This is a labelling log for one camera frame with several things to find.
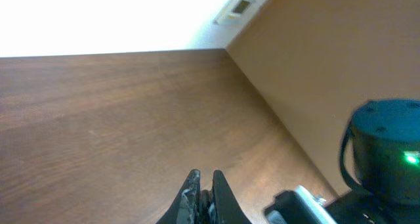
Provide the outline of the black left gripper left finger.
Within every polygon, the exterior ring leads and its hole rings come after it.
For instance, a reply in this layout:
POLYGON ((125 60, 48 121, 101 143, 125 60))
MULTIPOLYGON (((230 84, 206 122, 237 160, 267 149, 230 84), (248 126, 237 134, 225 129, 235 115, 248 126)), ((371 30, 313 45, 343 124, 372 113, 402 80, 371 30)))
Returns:
POLYGON ((200 199, 200 171, 192 169, 173 203, 157 224, 194 224, 197 222, 200 199))

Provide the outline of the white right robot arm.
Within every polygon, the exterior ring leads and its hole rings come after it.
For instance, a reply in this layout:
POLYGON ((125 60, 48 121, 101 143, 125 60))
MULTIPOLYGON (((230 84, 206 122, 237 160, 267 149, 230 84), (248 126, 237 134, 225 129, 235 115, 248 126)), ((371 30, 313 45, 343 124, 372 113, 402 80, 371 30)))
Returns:
POLYGON ((419 101, 368 101, 351 115, 339 152, 350 192, 327 206, 337 223, 419 224, 419 101))

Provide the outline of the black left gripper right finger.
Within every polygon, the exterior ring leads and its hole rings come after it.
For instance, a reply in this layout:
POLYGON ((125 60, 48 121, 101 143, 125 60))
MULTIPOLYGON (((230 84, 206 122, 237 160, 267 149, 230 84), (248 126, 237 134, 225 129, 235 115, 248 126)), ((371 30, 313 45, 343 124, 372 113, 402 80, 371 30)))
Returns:
POLYGON ((211 222, 216 224, 251 224, 243 213, 221 170, 213 173, 211 222))

